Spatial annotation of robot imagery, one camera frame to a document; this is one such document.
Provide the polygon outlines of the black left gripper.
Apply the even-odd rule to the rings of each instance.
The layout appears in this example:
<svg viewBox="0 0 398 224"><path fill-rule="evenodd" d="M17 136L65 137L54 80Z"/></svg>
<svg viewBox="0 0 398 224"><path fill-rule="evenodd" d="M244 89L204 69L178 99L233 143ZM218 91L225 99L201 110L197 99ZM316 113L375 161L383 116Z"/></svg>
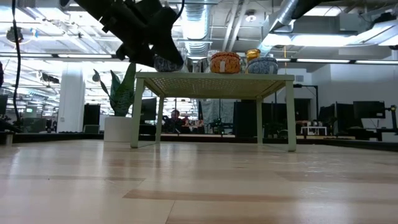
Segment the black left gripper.
<svg viewBox="0 0 398 224"><path fill-rule="evenodd" d="M171 36L176 20L177 13L159 0L114 0L101 16L100 23L105 32L111 31L125 43L116 51L118 59L128 57L129 62L153 67L153 51L176 65L184 63ZM145 43L153 45L153 51L148 45L138 47Z"/></svg>

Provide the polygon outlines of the green snake plant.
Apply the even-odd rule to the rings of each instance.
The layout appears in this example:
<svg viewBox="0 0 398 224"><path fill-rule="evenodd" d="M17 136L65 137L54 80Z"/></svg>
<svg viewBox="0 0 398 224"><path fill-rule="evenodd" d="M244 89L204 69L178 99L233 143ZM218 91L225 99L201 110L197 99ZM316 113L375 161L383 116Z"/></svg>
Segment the green snake plant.
<svg viewBox="0 0 398 224"><path fill-rule="evenodd" d="M111 70L111 88L108 91L101 81L100 74L94 70L93 81L99 82L102 90L107 94L114 116L126 117L130 107L134 104L136 64L130 63L124 79L121 81Z"/></svg>

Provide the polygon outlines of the green perforated metal shelf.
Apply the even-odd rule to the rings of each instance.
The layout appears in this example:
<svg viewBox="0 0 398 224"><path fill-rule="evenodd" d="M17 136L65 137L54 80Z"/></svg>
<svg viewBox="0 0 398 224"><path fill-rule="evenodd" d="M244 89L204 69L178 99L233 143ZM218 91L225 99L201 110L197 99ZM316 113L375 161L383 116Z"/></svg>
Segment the green perforated metal shelf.
<svg viewBox="0 0 398 224"><path fill-rule="evenodd" d="M160 98L155 143L160 143L161 121L165 98L239 99L256 101L257 143L263 143L262 102L264 98L285 88L287 104L287 130L289 152L296 151L293 75L273 74L221 74L221 73L136 73L136 89L132 115L130 146L139 148L139 125L144 88Z"/></svg>

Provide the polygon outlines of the person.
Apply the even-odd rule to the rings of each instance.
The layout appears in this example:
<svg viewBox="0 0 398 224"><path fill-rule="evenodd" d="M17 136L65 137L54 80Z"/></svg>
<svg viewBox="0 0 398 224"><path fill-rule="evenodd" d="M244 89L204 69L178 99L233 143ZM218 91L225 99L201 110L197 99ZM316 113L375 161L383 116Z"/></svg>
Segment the person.
<svg viewBox="0 0 398 224"><path fill-rule="evenodd" d="M183 120L180 119L179 116L179 110L173 110L170 118L168 116L162 117L164 122L164 131L166 133L180 133L181 127L183 126Z"/></svg>

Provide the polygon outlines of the white plant pot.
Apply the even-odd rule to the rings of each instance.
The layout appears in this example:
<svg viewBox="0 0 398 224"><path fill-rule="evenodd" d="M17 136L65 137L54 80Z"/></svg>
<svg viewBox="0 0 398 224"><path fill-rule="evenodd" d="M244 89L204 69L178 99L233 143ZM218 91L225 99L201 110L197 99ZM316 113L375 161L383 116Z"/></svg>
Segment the white plant pot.
<svg viewBox="0 0 398 224"><path fill-rule="evenodd" d="M132 118L108 116L104 120L105 142L130 142L132 136Z"/></svg>

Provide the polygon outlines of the white building column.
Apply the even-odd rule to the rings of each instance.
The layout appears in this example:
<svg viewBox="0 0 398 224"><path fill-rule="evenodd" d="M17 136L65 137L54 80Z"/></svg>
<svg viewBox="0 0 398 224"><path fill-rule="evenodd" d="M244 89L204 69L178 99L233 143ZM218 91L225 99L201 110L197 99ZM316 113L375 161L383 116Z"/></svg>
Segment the white building column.
<svg viewBox="0 0 398 224"><path fill-rule="evenodd" d="M65 63L60 84L57 132L80 132L85 105L85 76L81 64Z"/></svg>

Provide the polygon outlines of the black background cabinet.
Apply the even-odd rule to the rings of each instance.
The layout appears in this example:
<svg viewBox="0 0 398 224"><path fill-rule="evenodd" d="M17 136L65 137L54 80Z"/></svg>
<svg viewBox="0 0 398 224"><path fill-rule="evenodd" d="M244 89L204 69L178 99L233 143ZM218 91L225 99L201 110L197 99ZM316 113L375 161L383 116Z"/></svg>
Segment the black background cabinet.
<svg viewBox="0 0 398 224"><path fill-rule="evenodd" d="M237 138L257 136L256 102L243 100L234 102L234 133Z"/></svg>

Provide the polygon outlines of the black background monitor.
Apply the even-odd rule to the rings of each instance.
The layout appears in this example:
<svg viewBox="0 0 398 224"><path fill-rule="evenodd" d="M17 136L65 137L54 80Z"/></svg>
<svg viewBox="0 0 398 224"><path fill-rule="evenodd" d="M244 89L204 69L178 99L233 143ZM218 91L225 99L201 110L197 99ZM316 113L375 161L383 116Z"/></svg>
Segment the black background monitor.
<svg viewBox="0 0 398 224"><path fill-rule="evenodd" d="M383 101L354 101L355 118L384 119L386 107Z"/></svg>

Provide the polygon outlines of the silver ventilation duct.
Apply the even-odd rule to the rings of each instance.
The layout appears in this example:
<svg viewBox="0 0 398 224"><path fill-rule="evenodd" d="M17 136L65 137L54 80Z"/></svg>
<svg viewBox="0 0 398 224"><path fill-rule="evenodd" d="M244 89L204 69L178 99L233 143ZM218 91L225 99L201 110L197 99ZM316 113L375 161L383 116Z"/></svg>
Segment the silver ventilation duct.
<svg viewBox="0 0 398 224"><path fill-rule="evenodd" d="M206 55L210 49L210 12L208 4L185 4L181 14L185 48L191 56Z"/></svg>

